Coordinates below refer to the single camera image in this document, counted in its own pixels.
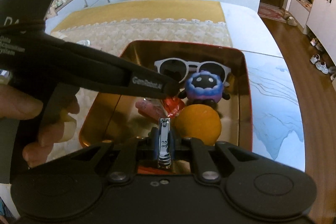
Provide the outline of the person's left hand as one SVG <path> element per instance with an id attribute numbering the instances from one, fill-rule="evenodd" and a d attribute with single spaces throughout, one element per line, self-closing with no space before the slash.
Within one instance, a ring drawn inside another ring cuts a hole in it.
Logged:
<path id="1" fill-rule="evenodd" d="M 78 114 L 80 106 L 75 94 L 65 95 L 60 105 L 66 113 Z M 38 116 L 43 109 L 43 103 L 15 88 L 1 85 L 1 118 L 29 120 Z M 64 135 L 64 123 L 67 114 L 61 114 L 58 121 L 44 124 L 39 129 L 38 141 L 24 147 L 22 156 L 28 166 L 33 168 L 44 164 L 55 143 Z"/>

